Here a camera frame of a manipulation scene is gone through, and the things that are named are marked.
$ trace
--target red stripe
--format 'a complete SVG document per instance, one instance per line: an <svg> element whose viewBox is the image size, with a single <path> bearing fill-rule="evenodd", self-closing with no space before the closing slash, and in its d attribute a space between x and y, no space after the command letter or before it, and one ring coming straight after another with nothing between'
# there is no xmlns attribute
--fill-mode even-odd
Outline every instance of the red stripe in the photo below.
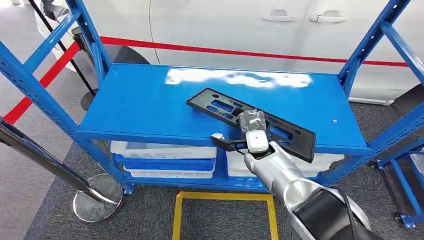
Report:
<svg viewBox="0 0 424 240"><path fill-rule="evenodd" d="M39 83L44 87L47 86L55 79L55 77L64 69L65 65L72 59L72 57L80 50L76 42L73 42L70 47L63 53L63 55L51 66L51 68L40 79ZM24 97L12 110L4 116L4 120L9 124L14 124L31 106L32 102L28 97Z"/></svg>
<svg viewBox="0 0 424 240"><path fill-rule="evenodd" d="M224 49L198 47L198 46L166 44L166 43L158 43L158 42L151 42L151 41L137 41L137 40L108 37L108 36L101 36L100 39L104 44L151 48L151 49L166 49L166 50L188 51L188 52L198 52L198 53L229 54L229 55L305 60L305 61L328 62L328 63L346 63L347 61L346 59L340 59L340 58L283 55L283 54L260 53L260 52L250 52L250 51L234 51L234 50L224 50ZM364 61L363 64L377 65L377 66L392 66L392 67L407 67L408 66L405 62L397 62L397 61Z"/></svg>

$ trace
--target blue metal shelf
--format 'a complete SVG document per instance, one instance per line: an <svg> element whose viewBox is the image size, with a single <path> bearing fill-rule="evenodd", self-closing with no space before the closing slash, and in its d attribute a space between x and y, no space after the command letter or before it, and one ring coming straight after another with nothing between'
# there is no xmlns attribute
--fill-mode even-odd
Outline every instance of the blue metal shelf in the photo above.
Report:
<svg viewBox="0 0 424 240"><path fill-rule="evenodd" d="M424 191L424 175L417 169L415 163L412 161L410 154L424 154L424 152L420 152L420 150L424 147L424 137L420 137L416 141L406 145L405 147L395 151L389 156L378 159L377 165L379 169L384 169L388 165L392 165L394 169L394 173L399 178L399 182L403 187L403 190L411 204L414 214L400 214L400 220L405 224L406 228L413 229L416 227L416 223L424 222L424 212L417 201L417 198L414 195L407 179L405 178L401 167L398 164L398 160L407 159L409 166L413 169L413 172L418 179L418 182L421 187L421 194Z"/></svg>
<svg viewBox="0 0 424 240"><path fill-rule="evenodd" d="M206 87L314 131L317 152L370 151L337 76L331 74L113 63L76 133L90 139L195 146L213 146L210 136L215 132L239 138L238 129L186 105Z"/></svg>
<svg viewBox="0 0 424 240"><path fill-rule="evenodd" d="M365 143L348 104L348 96L361 63L386 35L417 78L424 84L424 65L392 24L409 0L389 0L339 74L210 69L111 63L82 0L67 0L71 9L63 22L22 64L0 42L0 72L40 108L130 194L133 184L192 186L186 180L135 179L122 174L90 139L211 146L209 136L221 132L237 138L240 132L185 104L205 87L216 89L243 102L316 133L319 153L352 155L335 169L319 174L316 182L328 186L358 166L424 126L424 102L372 141ZM82 124L78 126L32 75L60 36L76 21L82 38L89 43L99 91ZM197 187L234 189L224 178L217 158L216 174L210 181L196 180ZM243 188L242 191L255 191Z"/></svg>

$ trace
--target caster wheel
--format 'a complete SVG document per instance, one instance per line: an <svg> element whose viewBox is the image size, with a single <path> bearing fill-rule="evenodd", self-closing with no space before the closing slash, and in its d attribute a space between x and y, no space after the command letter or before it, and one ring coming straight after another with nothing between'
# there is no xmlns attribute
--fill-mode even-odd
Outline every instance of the caster wheel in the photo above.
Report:
<svg viewBox="0 0 424 240"><path fill-rule="evenodd" d="M372 169L379 169L379 165L377 164L377 162L376 162L376 161L370 161L370 162L368 163L368 166L369 166L370 168L372 168Z"/></svg>
<svg viewBox="0 0 424 240"><path fill-rule="evenodd" d="M399 212L393 214L393 219L400 224L402 223L401 214Z"/></svg>

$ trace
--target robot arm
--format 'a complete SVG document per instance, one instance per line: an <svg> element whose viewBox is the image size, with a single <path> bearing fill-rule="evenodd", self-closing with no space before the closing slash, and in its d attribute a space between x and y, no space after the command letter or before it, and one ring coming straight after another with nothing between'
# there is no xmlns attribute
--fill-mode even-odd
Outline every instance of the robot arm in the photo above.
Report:
<svg viewBox="0 0 424 240"><path fill-rule="evenodd" d="M214 133L212 142L241 154L239 149L248 149L247 168L287 209L290 225L303 240L381 240L371 232L367 215L343 190L307 179L292 156L268 140L260 112L245 111L238 119L243 140L226 140Z"/></svg>

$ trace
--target yellow floor marking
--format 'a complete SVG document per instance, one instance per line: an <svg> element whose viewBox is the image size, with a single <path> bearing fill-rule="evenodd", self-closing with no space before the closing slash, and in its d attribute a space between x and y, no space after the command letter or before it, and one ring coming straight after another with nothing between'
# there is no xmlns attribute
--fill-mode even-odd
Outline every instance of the yellow floor marking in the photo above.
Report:
<svg viewBox="0 0 424 240"><path fill-rule="evenodd" d="M268 207L269 230L271 233L271 239L278 240L276 210L274 208L274 199L272 195L257 193L216 193L191 191L181 191L176 195L172 226L172 240L180 240L183 199L266 201L266 205Z"/></svg>

